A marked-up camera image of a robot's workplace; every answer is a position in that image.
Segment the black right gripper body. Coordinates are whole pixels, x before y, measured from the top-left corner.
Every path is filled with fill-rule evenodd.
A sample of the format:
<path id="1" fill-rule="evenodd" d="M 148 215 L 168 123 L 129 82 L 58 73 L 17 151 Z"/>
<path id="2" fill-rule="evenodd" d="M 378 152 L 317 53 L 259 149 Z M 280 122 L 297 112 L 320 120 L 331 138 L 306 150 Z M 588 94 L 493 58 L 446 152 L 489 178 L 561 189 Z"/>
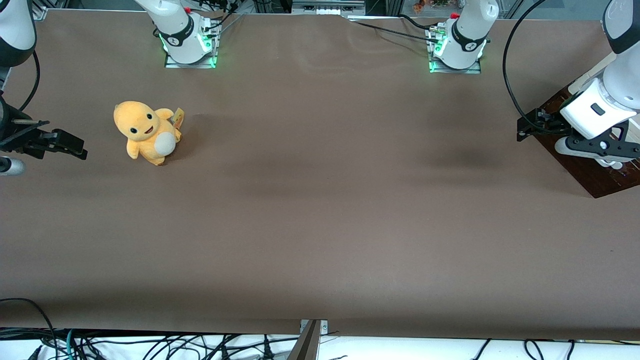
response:
<path id="1" fill-rule="evenodd" d="M 30 124 L 16 124 L 14 121 L 31 121 L 32 117 L 8 105 L 4 98 L 0 97 L 0 150 L 15 151 L 25 146 L 31 139 Z"/>

